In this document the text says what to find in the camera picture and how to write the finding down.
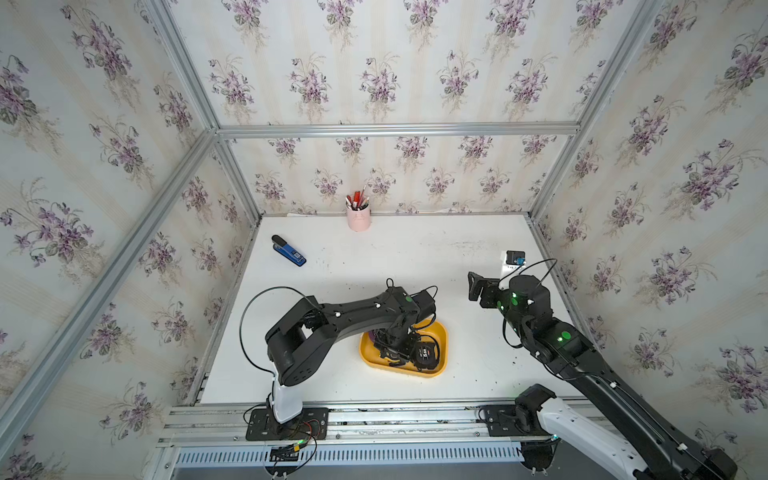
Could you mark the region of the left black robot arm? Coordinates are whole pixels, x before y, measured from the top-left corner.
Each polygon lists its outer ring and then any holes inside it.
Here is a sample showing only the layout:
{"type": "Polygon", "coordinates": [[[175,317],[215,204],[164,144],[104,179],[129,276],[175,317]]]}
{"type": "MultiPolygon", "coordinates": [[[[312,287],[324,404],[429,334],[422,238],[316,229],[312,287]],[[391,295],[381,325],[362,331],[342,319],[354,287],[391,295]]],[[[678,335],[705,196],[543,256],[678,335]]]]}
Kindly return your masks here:
{"type": "Polygon", "coordinates": [[[297,419],[303,400],[292,389],[308,380],[320,368],[336,343],[354,335],[372,342],[391,368],[413,366],[419,373],[437,371],[444,359],[443,347],[426,329],[436,323],[435,285],[409,293],[386,281],[385,290],[374,297],[347,303],[321,303],[294,287],[285,289],[299,300],[266,332],[270,368],[258,365],[248,354],[243,326],[248,310],[259,297],[277,291],[269,287],[254,295],[238,322],[238,342],[247,362],[272,376],[266,405],[280,424],[297,419]]]}

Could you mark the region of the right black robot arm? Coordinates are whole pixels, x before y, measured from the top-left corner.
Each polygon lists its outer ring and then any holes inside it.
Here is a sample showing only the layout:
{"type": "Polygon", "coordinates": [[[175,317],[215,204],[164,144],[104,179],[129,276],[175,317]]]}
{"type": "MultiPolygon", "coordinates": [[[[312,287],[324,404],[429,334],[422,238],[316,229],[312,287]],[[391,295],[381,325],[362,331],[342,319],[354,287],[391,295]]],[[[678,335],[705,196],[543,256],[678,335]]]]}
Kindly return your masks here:
{"type": "Polygon", "coordinates": [[[583,394],[611,428],[576,412],[551,389],[534,384],[508,413],[485,408],[492,434],[513,427],[529,435],[564,441],[617,479],[733,479],[736,462],[722,449],[706,447],[666,420],[605,361],[576,327],[555,317],[542,280],[520,267],[500,279],[471,272],[468,298],[503,317],[503,330],[519,338],[545,370],[583,394]]]}

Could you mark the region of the large black tape measure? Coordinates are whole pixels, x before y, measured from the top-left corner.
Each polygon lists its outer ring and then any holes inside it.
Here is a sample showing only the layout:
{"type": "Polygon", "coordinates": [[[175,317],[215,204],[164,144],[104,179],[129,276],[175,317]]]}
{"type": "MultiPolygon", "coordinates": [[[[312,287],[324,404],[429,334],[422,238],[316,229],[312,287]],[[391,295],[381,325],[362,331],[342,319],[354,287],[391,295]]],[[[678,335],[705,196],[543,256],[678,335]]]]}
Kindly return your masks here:
{"type": "Polygon", "coordinates": [[[441,347],[431,335],[422,335],[415,343],[411,353],[411,362],[418,371],[433,371],[440,364],[441,347]]]}

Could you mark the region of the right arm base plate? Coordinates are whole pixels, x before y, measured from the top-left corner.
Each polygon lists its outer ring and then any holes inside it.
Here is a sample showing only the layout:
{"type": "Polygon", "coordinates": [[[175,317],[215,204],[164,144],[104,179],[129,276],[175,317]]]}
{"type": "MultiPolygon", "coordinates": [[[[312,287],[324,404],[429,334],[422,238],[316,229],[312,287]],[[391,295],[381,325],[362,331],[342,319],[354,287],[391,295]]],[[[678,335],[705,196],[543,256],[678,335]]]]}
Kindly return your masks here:
{"type": "Polygon", "coordinates": [[[484,405],[478,410],[478,419],[491,437],[551,437],[542,428],[537,414],[526,406],[484,405]]]}

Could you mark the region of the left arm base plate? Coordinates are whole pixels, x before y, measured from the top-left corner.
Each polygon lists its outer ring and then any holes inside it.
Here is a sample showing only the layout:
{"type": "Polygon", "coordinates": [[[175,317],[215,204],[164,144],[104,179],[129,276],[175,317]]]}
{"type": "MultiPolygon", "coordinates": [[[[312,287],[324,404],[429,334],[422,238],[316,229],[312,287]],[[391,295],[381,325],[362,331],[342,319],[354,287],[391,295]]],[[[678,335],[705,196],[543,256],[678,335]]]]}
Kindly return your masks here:
{"type": "Polygon", "coordinates": [[[305,408],[294,419],[285,423],[276,420],[270,408],[254,408],[247,415],[247,441],[268,440],[324,440],[329,424],[328,408],[305,408]]]}

